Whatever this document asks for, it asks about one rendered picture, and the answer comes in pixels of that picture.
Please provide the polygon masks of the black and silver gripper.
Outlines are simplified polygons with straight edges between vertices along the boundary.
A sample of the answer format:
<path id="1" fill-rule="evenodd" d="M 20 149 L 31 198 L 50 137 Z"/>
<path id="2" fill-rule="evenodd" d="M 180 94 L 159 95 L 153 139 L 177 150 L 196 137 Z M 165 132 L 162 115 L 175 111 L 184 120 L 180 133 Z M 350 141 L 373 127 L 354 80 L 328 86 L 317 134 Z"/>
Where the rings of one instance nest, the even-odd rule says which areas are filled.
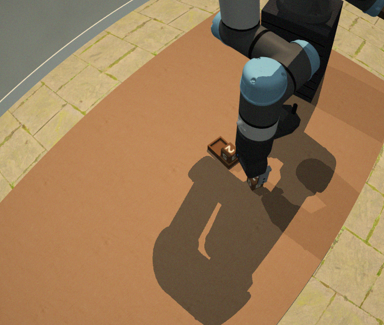
<path id="1" fill-rule="evenodd" d="M 297 104 L 283 104 L 278 122 L 266 129 L 257 129 L 246 124 L 238 113 L 236 131 L 236 157 L 248 178 L 258 178 L 258 185 L 267 182 L 272 171 L 267 162 L 274 139 L 293 133 L 301 119 L 296 113 Z"/>

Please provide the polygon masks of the brown wooden tray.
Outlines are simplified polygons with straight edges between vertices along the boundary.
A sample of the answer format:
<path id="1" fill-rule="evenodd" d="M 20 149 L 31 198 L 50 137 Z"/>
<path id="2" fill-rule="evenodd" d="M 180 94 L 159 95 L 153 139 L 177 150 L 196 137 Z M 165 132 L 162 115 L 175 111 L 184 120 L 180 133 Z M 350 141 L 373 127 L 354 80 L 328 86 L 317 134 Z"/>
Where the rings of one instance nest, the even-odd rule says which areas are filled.
<path id="1" fill-rule="evenodd" d="M 227 163 L 225 159 L 221 157 L 221 148 L 223 148 L 228 142 L 222 137 L 218 137 L 216 140 L 208 144 L 208 150 L 227 168 L 230 169 L 239 160 L 234 159 L 232 162 Z"/>

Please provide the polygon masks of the brown calendar cube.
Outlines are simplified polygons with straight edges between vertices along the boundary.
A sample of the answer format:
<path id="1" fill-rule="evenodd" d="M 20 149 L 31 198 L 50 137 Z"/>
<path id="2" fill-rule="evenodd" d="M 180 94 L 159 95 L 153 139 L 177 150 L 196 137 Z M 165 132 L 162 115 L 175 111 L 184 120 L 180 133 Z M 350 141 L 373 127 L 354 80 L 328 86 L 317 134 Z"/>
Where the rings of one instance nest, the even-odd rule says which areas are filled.
<path id="1" fill-rule="evenodd" d="M 237 158 L 235 151 L 236 147 L 230 142 L 221 148 L 221 157 L 225 159 L 227 163 L 230 163 Z"/>
<path id="2" fill-rule="evenodd" d="M 255 178 L 247 177 L 247 183 L 252 191 L 263 186 L 263 184 L 258 185 L 257 181 L 258 181 L 258 177 L 255 177 Z"/>

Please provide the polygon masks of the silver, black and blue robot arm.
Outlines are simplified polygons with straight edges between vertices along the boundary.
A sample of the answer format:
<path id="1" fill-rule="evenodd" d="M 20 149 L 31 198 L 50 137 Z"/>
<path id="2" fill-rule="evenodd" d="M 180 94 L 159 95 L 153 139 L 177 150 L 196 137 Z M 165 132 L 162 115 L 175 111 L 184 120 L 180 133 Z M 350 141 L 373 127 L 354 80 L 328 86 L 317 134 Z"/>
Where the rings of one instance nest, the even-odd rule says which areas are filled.
<path id="1" fill-rule="evenodd" d="M 384 0 L 345 0 L 376 17 Z M 328 20 L 332 0 L 277 0 L 291 18 L 306 23 Z M 240 79 L 239 115 L 251 127 L 266 129 L 279 119 L 282 105 L 320 67 L 316 49 L 308 42 L 287 42 L 260 25 L 260 0 L 219 0 L 220 12 L 211 32 L 223 44 L 250 60 Z"/>

